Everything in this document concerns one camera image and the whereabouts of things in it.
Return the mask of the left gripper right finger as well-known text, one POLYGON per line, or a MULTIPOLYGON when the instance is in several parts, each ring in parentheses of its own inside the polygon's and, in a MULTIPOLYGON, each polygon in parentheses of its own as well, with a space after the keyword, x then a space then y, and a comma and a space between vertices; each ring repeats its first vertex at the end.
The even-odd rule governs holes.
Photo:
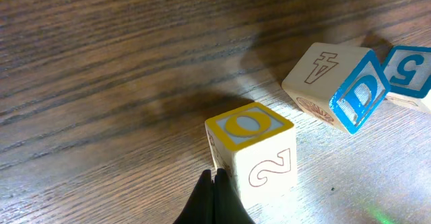
POLYGON ((255 224, 243 207, 227 171, 218 168, 214 178, 214 219, 216 224, 255 224))

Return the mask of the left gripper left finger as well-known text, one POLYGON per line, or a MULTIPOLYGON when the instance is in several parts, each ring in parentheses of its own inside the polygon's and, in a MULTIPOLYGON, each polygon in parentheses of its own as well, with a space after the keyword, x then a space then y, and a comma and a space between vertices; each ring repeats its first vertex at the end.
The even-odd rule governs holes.
POLYGON ((211 171, 204 170, 174 224, 212 224, 213 198, 211 171))

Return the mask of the wooden block green yellow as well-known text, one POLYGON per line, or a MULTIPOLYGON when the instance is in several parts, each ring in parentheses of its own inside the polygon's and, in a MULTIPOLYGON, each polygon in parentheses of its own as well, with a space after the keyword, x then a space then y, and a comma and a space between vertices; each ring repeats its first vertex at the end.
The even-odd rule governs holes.
POLYGON ((298 181, 294 123, 253 102, 205 121, 215 168, 233 181, 244 207, 278 197, 298 181))

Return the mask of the blue D wooden block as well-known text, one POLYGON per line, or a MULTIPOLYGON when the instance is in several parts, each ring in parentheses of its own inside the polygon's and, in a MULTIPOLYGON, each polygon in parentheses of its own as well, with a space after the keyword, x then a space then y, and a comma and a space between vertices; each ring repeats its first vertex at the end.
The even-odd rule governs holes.
POLYGON ((391 86, 371 48, 315 42, 281 84, 307 114, 355 134, 391 86))

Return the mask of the blue 5 wooden block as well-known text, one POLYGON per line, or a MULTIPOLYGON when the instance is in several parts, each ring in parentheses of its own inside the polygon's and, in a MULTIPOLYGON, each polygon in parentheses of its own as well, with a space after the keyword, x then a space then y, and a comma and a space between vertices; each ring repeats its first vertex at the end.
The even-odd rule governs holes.
POLYGON ((383 63, 391 86, 386 99, 398 106, 430 113, 430 48, 394 46, 383 63))

